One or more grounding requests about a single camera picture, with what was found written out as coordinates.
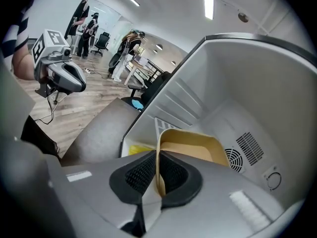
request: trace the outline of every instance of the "black office chair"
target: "black office chair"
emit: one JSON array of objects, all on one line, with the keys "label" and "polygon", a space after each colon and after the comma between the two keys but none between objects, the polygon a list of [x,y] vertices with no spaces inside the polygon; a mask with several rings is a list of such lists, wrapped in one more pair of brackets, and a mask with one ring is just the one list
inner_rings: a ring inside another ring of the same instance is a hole
[{"label": "black office chair", "polygon": [[[143,106],[145,106],[152,96],[157,92],[159,87],[166,81],[169,80],[172,76],[169,72],[163,72],[160,76],[156,78],[156,80],[153,81],[153,83],[149,86],[148,89],[142,88],[141,86],[135,86],[135,85],[128,85],[130,89],[132,89],[132,93],[130,97],[124,97],[121,98],[125,103],[129,104],[130,106],[133,106],[132,100],[139,101]],[[141,97],[134,97],[134,94],[136,91],[144,91],[144,93],[141,95]]]},{"label": "black office chair", "polygon": [[103,32],[100,34],[99,39],[96,39],[95,47],[98,48],[98,50],[91,50],[91,52],[99,53],[101,56],[103,56],[103,53],[101,50],[104,50],[106,48],[107,42],[110,39],[109,33]]}]

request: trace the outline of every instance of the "label sticker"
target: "label sticker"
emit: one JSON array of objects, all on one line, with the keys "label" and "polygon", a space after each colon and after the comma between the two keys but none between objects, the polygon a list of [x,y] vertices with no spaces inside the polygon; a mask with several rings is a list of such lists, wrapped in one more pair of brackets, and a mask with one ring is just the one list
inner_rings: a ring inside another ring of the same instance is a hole
[{"label": "label sticker", "polygon": [[48,31],[48,34],[54,45],[65,45],[65,42],[61,37],[60,33],[55,31]]},{"label": "label sticker", "polygon": [[36,64],[36,62],[38,61],[38,59],[39,59],[41,53],[43,52],[44,48],[45,48],[44,36],[42,34],[40,36],[40,38],[38,38],[38,40],[36,41],[36,43],[34,44],[34,47],[32,49],[34,64]]}]

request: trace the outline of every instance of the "fan vent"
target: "fan vent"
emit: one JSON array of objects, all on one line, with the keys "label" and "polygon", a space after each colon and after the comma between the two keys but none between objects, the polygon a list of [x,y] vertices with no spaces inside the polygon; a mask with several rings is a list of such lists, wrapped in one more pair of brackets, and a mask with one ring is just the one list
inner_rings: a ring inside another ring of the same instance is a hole
[{"label": "fan vent", "polygon": [[251,133],[244,133],[237,139],[237,143],[241,147],[251,166],[262,159],[264,152]]},{"label": "fan vent", "polygon": [[233,170],[240,172],[243,166],[243,160],[242,160],[241,154],[234,149],[226,149],[225,151],[230,163],[230,167]]}]

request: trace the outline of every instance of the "plastic bag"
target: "plastic bag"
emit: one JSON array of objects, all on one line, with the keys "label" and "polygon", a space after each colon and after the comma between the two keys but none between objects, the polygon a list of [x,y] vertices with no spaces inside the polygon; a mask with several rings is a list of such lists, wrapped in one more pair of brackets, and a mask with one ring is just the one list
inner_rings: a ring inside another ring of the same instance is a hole
[{"label": "plastic bag", "polygon": [[142,153],[145,151],[152,151],[154,150],[153,148],[149,148],[147,146],[143,145],[131,145],[129,148],[129,155],[137,154],[137,153]]}]

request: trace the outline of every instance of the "striped shirt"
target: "striped shirt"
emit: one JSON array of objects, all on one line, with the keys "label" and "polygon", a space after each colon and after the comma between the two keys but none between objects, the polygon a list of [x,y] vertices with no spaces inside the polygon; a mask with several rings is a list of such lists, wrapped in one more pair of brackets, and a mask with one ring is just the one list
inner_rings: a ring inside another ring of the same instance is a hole
[{"label": "striped shirt", "polygon": [[1,53],[4,58],[4,64],[9,70],[12,70],[12,58],[14,52],[28,42],[29,35],[27,26],[32,4],[33,1],[20,12],[17,21],[10,26],[1,44]]}]

